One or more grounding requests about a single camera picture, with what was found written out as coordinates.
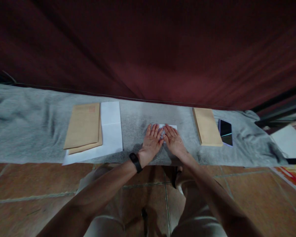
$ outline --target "gray cloth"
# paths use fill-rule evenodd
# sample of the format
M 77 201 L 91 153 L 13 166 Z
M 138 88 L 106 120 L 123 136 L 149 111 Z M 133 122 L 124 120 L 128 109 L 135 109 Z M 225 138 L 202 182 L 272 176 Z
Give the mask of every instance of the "gray cloth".
M 178 126 L 193 157 L 204 165 L 279 166 L 287 162 L 270 137 L 254 122 L 252 111 L 213 110 L 214 117 L 232 124 L 234 146 L 201 146 L 191 107 L 119 100 L 0 85 L 0 163 L 62 163 L 66 132 L 75 104 L 119 101 L 123 152 L 88 160 L 88 163 L 124 162 L 140 149 L 150 123 Z M 177 165 L 166 145 L 151 165 Z

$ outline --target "maroon fabric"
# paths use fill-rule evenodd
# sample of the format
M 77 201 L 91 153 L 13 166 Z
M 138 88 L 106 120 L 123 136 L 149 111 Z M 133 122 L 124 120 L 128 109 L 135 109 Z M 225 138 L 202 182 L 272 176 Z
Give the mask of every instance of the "maroon fabric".
M 296 2 L 1 0 L 1 70 L 36 86 L 251 109 L 296 86 Z

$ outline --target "forearm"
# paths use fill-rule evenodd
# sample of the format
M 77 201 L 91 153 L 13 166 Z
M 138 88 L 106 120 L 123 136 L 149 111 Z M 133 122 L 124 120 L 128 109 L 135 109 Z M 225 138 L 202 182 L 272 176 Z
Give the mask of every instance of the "forearm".
M 94 217 L 136 172 L 129 160 L 105 173 L 73 197 L 38 236 L 83 236 Z
M 213 215 L 222 224 L 228 236 L 262 236 L 246 214 L 231 199 L 227 192 L 188 153 L 181 160 L 195 178 L 201 195 Z

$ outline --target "black smartwatch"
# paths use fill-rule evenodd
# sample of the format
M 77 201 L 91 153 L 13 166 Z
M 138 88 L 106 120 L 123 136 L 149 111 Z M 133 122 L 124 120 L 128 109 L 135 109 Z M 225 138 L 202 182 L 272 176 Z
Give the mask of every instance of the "black smartwatch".
M 137 170 L 137 173 L 140 173 L 142 171 L 142 167 L 139 163 L 139 159 L 138 157 L 136 156 L 135 153 L 131 153 L 129 155 L 129 158 L 131 159 L 131 161 L 134 163 L 135 167 L 136 167 L 136 170 Z

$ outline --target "kraft envelope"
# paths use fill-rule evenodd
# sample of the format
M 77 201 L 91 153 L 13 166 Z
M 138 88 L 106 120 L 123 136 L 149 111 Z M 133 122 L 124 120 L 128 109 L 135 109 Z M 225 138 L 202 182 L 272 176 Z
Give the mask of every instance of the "kraft envelope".
M 102 125 L 101 125 L 101 118 L 100 118 L 100 120 L 99 120 L 99 141 L 97 143 L 91 143 L 89 145 L 84 145 L 84 146 L 80 146 L 77 148 L 71 148 L 68 150 L 68 155 L 78 153 L 81 151 L 85 151 L 85 150 L 89 150 L 91 148 L 98 147 L 101 145 L 103 145 L 103 140 L 102 140 Z
M 75 105 L 72 110 L 64 149 L 99 141 L 100 103 Z

